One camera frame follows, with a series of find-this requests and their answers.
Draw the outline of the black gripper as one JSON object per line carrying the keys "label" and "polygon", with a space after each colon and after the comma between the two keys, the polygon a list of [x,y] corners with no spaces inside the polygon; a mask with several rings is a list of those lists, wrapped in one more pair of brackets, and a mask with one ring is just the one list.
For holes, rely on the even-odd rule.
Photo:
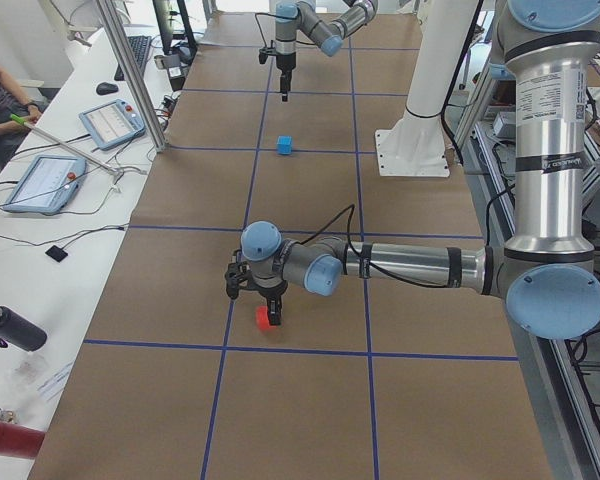
{"label": "black gripper", "polygon": [[279,326],[282,318],[282,296],[288,288],[288,282],[279,278],[260,278],[251,276],[247,280],[245,289],[256,291],[267,299],[264,307],[264,324],[266,326]]}
{"label": "black gripper", "polygon": [[280,75],[280,95],[282,102],[288,102],[289,92],[291,90],[291,71],[296,68],[296,53],[276,54],[276,67],[281,71]]}

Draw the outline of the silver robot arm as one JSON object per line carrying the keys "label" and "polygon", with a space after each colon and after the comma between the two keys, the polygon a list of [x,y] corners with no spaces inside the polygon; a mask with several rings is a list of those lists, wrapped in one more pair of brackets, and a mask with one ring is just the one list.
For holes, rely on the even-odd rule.
{"label": "silver robot arm", "polygon": [[500,250],[286,239],[271,223],[241,236],[243,262],[227,289],[259,292],[261,328],[281,322],[289,284],[328,296],[342,275],[423,288],[466,287],[501,298],[509,317],[546,339],[578,337],[600,321],[594,249],[582,234],[585,70],[600,47],[600,1],[509,2],[499,23],[516,79],[513,235]]}
{"label": "silver robot arm", "polygon": [[302,32],[310,42],[328,57],[333,57],[346,38],[362,26],[369,24],[378,12],[374,0],[345,1],[348,10],[329,22],[316,13],[314,1],[278,1],[275,7],[274,40],[259,53],[264,64],[274,57],[280,70],[279,91],[281,100],[288,101],[293,70],[296,68],[297,32]]}

